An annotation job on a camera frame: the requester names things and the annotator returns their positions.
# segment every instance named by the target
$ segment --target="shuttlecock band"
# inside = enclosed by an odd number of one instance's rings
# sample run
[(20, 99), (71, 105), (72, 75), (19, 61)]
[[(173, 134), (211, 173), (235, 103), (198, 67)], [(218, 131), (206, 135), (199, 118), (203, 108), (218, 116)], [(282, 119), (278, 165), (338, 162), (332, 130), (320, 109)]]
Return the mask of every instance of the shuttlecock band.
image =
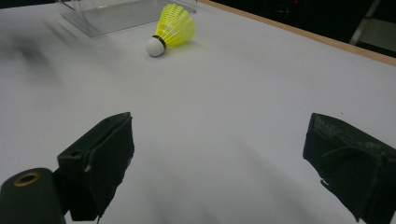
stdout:
[(158, 40), (163, 44), (163, 50), (165, 50), (165, 49), (166, 49), (166, 43), (165, 43), (165, 41), (164, 41), (160, 36), (158, 36), (158, 35), (154, 35), (153, 37), (156, 38), (156, 39), (158, 39)]

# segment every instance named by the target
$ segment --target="wooden table edge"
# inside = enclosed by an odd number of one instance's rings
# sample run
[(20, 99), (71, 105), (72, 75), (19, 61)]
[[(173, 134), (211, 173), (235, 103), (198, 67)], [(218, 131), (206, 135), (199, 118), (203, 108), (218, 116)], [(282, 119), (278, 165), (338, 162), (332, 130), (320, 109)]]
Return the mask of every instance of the wooden table edge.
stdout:
[(387, 63), (387, 64), (390, 64), (390, 65), (395, 65), (396, 66), (396, 58), (392, 58), (392, 57), (389, 57), (387, 55), (383, 55), (383, 54), (380, 54), (380, 53), (377, 53), (377, 52), (370, 51), (368, 49), (362, 49), (362, 48), (359, 48), (359, 47), (356, 47), (356, 46), (353, 46), (353, 45), (349, 45), (347, 43), (344, 43), (344, 42), (341, 42), (341, 41), (337, 41), (337, 40), (331, 39), (331, 38), (326, 37), (326, 36), (316, 35), (316, 34), (307, 32), (305, 30), (289, 26), (289, 25), (281, 23), (281, 22), (271, 21), (271, 20), (266, 19), (264, 17), (257, 16), (257, 15), (254, 15), (254, 14), (251, 14), (251, 13), (248, 13), (246, 11), (242, 11), (242, 10), (239, 10), (239, 9), (236, 9), (236, 8), (233, 8), (233, 7), (227, 7), (227, 6), (224, 6), (224, 5), (220, 4), (220, 3), (212, 2), (210, 0), (198, 0), (198, 1), (200, 3), (206, 4), (206, 5), (209, 5), (209, 6), (212, 6), (212, 7), (216, 7), (216, 8), (225, 10), (225, 11), (229, 11), (229, 12), (232, 12), (234, 14), (237, 14), (237, 15), (240, 15), (240, 16), (243, 16), (243, 17), (246, 17), (246, 18), (250, 18), (250, 19), (255, 20), (255, 21), (260, 21), (260, 22), (263, 22), (263, 23), (266, 23), (266, 24), (269, 24), (269, 25), (273, 25), (273, 26), (275, 26), (277, 28), (280, 28), (280, 29), (283, 29), (283, 30), (286, 30), (286, 31), (289, 31), (289, 32), (292, 32), (292, 33), (295, 33), (297, 35), (302, 35), (302, 36), (308, 37), (310, 39), (316, 40), (318, 42), (321, 42), (321, 43), (324, 43), (324, 44), (327, 44), (327, 45), (330, 45), (330, 46), (333, 46), (333, 47), (338, 48), (338, 49), (343, 49), (343, 50), (358, 54), (360, 56), (363, 56), (363, 57), (366, 57), (366, 58), (370, 58), (370, 59), (373, 59), (375, 61), (379, 61), (381, 63)]

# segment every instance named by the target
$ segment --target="table surface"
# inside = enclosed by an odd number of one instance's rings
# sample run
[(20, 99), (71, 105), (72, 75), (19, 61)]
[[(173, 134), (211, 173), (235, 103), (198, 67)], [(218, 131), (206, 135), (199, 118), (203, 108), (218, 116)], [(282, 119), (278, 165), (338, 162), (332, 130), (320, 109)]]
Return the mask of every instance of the table surface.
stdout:
[(316, 112), (396, 147), (396, 67), (206, 4), (192, 16), (194, 39), (151, 58), (155, 22), (90, 39), (55, 5), (0, 10), (0, 181), (55, 170), (131, 111), (134, 159), (101, 223), (356, 223), (302, 158), (306, 129)]

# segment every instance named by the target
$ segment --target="dark floor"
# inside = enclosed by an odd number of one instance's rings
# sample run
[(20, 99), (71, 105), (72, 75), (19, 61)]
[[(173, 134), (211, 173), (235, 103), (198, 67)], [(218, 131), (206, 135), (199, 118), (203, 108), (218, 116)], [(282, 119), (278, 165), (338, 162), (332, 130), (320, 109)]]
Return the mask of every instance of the dark floor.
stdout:
[(0, 8), (5, 7), (26, 7), (54, 3), (55, 0), (0, 0)]
[[(374, 0), (212, 0), (349, 43)], [(382, 0), (373, 18), (396, 23), (396, 0)], [(396, 52), (366, 43), (361, 48), (391, 57)]]

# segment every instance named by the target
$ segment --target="shuttlecock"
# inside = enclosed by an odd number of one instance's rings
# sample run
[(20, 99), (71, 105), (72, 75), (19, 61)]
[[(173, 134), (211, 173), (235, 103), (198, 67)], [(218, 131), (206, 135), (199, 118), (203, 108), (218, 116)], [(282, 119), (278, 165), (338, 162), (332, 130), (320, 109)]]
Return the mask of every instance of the shuttlecock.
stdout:
[(167, 47), (173, 47), (190, 40), (195, 34), (194, 20), (190, 13), (177, 4), (163, 8), (155, 35), (146, 44), (152, 57), (160, 56)]

